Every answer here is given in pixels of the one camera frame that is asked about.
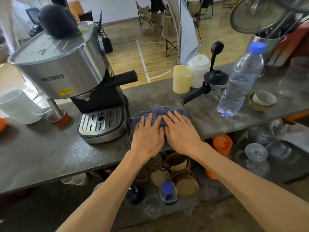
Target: blue cap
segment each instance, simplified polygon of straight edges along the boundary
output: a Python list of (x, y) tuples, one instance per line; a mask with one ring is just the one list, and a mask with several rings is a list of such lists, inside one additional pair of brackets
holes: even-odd
[(164, 194), (170, 195), (170, 194), (172, 194), (174, 187), (170, 182), (164, 182), (162, 184), (162, 190), (163, 190)]
[(266, 49), (267, 44), (264, 42), (252, 42), (248, 47), (248, 52), (252, 54), (262, 54)]

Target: hand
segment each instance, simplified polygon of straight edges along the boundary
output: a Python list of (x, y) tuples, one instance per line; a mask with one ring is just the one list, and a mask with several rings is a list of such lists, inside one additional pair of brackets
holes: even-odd
[(189, 118), (177, 111), (174, 111), (174, 114), (169, 111), (169, 117), (163, 115), (163, 120), (167, 124), (164, 127), (166, 139), (176, 152), (195, 159), (192, 155), (197, 148), (203, 148), (204, 142), (201, 141)]
[(149, 113), (146, 122), (145, 117), (142, 116), (134, 129), (131, 152), (134, 152), (144, 163), (156, 156), (164, 146), (164, 129), (159, 128), (161, 120), (162, 116), (158, 116), (151, 126), (152, 113)]

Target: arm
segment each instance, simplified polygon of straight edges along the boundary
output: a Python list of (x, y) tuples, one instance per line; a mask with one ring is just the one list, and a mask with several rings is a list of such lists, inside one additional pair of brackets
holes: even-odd
[(131, 150), (109, 178), (83, 202), (56, 232), (108, 232), (130, 185), (141, 167), (164, 145), (159, 116), (151, 127), (152, 113), (146, 122), (141, 117), (133, 134)]
[(220, 155), (187, 117), (174, 113), (163, 116), (168, 143), (215, 174), (266, 232), (308, 231), (309, 203)]

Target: blue-gray cloth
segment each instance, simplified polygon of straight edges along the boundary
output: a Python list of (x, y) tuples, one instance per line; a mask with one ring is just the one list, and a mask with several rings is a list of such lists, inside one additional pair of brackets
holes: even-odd
[[(178, 111), (180, 113), (180, 115), (184, 115), (185, 117), (190, 118), (188, 113), (186, 112), (186, 110), (181, 108), (181, 107), (159, 106), (159, 105), (151, 106), (148, 110), (140, 112), (139, 116), (131, 117), (129, 119), (129, 132), (130, 132), (130, 134), (129, 134), (129, 137), (127, 139), (129, 147), (131, 148), (134, 128), (135, 128), (136, 124), (140, 121), (142, 116), (144, 116), (145, 120), (146, 120), (149, 113), (152, 113), (153, 116), (152, 116), (151, 125), (153, 125), (158, 116), (160, 116), (160, 115), (161, 116), (162, 115), (168, 116), (168, 111), (170, 111), (172, 113), (174, 113), (174, 111)], [(160, 123), (160, 127), (165, 127), (165, 126), (166, 126), (166, 123), (162, 119), (161, 123)], [(164, 148), (168, 148), (168, 147), (170, 147), (170, 145), (167, 143), (167, 141), (165, 139)]]

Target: forearm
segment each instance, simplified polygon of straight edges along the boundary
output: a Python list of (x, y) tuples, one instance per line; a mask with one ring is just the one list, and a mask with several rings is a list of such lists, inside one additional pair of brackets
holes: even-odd
[(57, 232), (108, 232), (144, 161), (127, 153), (104, 184), (83, 202)]
[(307, 231), (309, 204), (217, 153), (208, 144), (194, 150), (196, 161), (211, 171), (267, 232)]

